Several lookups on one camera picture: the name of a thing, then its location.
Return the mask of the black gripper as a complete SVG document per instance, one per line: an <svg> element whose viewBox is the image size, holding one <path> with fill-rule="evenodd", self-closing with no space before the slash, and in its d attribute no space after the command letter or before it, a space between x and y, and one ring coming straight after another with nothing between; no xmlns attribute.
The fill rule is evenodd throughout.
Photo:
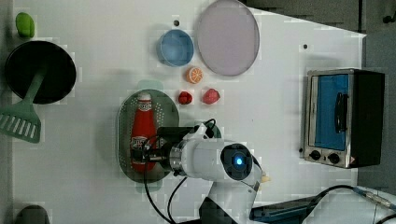
<svg viewBox="0 0 396 224"><path fill-rule="evenodd" d="M132 163L157 162L164 170L172 170L173 162L180 161L183 138L194 133L192 126L188 127L160 127L157 134L150 137L147 143L153 140L146 149L131 149Z"/></svg>

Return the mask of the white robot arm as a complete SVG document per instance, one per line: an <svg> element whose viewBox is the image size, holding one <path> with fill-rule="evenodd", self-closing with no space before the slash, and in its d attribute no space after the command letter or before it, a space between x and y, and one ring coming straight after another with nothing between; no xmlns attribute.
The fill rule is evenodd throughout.
<svg viewBox="0 0 396 224"><path fill-rule="evenodd" d="M132 147L131 159L159 163L174 175L210 181L198 224L251 224L249 215L264 172L245 145L217 138L203 123L161 127Z"/></svg>

